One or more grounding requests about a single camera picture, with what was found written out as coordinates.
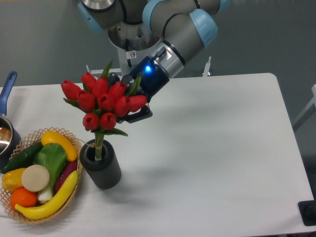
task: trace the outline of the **floor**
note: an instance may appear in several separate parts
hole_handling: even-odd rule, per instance
[[[86,64],[101,69],[113,59],[119,67],[106,32],[91,32],[76,3],[0,0],[0,86],[13,70],[19,74],[16,85],[34,85],[79,82]],[[316,84],[315,12],[316,0],[233,0],[214,16],[217,38],[178,77],[200,76],[209,56],[214,76],[273,73],[293,122]],[[313,115],[295,133],[310,178],[316,174],[315,122]]]

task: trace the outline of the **tulip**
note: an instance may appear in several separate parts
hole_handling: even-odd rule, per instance
[[[131,112],[136,112],[140,108],[144,107],[147,103],[147,97],[145,95],[135,95],[129,98]]]
[[[88,113],[83,117],[82,124],[86,130],[94,130],[99,126],[99,118],[94,113]]]
[[[111,130],[115,127],[117,118],[112,113],[105,113],[101,116],[100,125],[104,130]]]
[[[81,91],[81,88],[76,84],[73,84],[70,80],[65,80],[64,83],[61,83],[61,88],[69,100],[77,100],[77,95]]]
[[[88,86],[90,92],[93,90],[93,88],[97,82],[96,79],[94,78],[94,76],[89,72],[87,72],[81,76],[81,81],[84,82]]]
[[[98,97],[98,105],[103,110],[111,111],[114,108],[115,100],[112,95],[104,93]]]
[[[95,101],[93,96],[86,90],[82,90],[78,93],[79,107],[84,111],[91,111],[95,107]]]
[[[98,98],[103,93],[108,93],[109,84],[106,78],[99,78],[92,90],[94,98]]]
[[[126,83],[118,82],[110,87],[109,94],[114,97],[115,101],[118,101],[118,99],[124,95],[125,89],[126,89]]]
[[[114,106],[114,113],[119,116],[125,116],[130,108],[130,99],[127,96],[122,96],[117,100]]]

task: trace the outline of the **yellow banana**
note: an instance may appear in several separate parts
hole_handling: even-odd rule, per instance
[[[65,182],[55,194],[55,196],[44,205],[35,207],[22,207],[19,204],[16,204],[15,209],[31,220],[43,219],[54,214],[64,205],[73,192],[77,184],[78,177],[78,171],[73,171],[66,178]]]

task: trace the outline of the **white table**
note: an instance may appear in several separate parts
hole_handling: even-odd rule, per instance
[[[62,98],[60,85],[14,87],[7,117],[21,137],[54,126],[93,139],[82,126],[83,112]],[[107,137],[122,169],[115,187],[99,190],[84,172],[59,218],[26,226],[3,212],[1,235],[240,237],[316,230],[299,214],[297,203],[313,196],[275,76],[172,79],[150,106],[153,117],[118,125],[129,137]]]

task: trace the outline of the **saucepan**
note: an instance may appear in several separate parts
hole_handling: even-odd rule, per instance
[[[18,74],[10,72],[0,94],[0,168],[5,167],[21,137],[6,118],[7,101]]]

